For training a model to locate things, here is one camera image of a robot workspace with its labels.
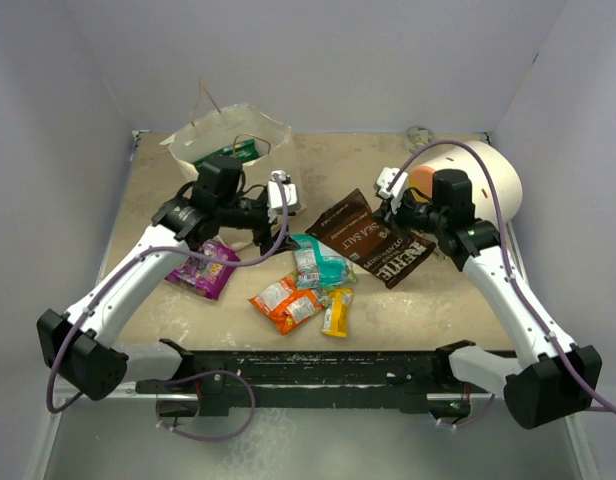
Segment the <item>green chips bag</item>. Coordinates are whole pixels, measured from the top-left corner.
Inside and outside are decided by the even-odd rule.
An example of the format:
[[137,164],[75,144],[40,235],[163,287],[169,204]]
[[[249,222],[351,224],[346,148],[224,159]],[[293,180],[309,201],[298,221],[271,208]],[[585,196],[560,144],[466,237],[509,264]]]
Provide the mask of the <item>green chips bag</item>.
[[259,152],[255,146],[255,141],[253,139],[247,139],[245,141],[237,142],[235,146],[228,145],[211,152],[210,154],[194,161],[193,165],[199,169],[205,161],[214,156],[230,156],[238,158],[242,163],[247,163],[260,158]]

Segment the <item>brown m&m's bag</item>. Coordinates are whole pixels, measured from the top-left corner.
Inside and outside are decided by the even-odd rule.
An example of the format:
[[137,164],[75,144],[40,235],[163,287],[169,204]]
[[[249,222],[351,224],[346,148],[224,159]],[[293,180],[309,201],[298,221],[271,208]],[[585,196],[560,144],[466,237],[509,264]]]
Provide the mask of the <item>brown m&m's bag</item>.
[[373,217],[358,189],[323,212],[306,233],[392,289],[427,260],[435,244],[413,232],[399,233]]

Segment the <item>brown paper bag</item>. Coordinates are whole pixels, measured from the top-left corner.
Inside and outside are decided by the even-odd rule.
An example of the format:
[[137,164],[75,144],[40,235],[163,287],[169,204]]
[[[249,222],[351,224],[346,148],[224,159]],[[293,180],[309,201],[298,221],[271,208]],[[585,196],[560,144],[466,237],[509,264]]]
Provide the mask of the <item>brown paper bag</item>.
[[193,162],[222,147],[253,139],[260,158],[245,164],[246,180],[265,183],[274,170],[283,170],[302,189],[302,180],[292,129],[240,103],[217,107],[214,111],[190,122],[162,142],[179,165],[184,176],[192,181],[198,176]]

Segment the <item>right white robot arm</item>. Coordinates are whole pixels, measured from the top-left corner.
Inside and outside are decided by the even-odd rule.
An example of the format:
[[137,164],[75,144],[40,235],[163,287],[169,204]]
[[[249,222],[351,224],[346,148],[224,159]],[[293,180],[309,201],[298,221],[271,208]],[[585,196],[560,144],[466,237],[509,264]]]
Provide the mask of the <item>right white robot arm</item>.
[[548,314],[524,280],[497,228],[475,215],[472,183],[462,170],[433,175],[431,194],[412,190],[408,175],[386,167],[375,182],[382,203],[375,215],[392,227],[431,233],[440,250],[486,299],[511,340],[512,358],[464,341],[440,349],[434,383],[455,391],[470,383],[505,401],[514,420],[533,429],[592,404],[602,360],[580,347]]

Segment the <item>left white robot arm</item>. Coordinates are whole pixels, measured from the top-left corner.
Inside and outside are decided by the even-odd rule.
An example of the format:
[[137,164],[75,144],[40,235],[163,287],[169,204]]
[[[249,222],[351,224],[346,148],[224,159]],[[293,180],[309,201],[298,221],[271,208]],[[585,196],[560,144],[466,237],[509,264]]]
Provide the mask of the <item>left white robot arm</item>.
[[249,230],[259,257],[221,265],[244,268],[287,250],[288,222],[300,208],[297,186],[289,173],[274,170],[255,199],[248,197],[242,162],[213,156],[202,163],[197,177],[183,184],[164,202],[136,245],[81,300],[57,313],[46,310],[37,320],[42,356],[51,373],[47,408],[57,378],[78,395],[97,401],[127,380],[131,356],[116,342],[128,320],[152,291],[177,267],[193,257],[208,261],[200,250],[220,229]]

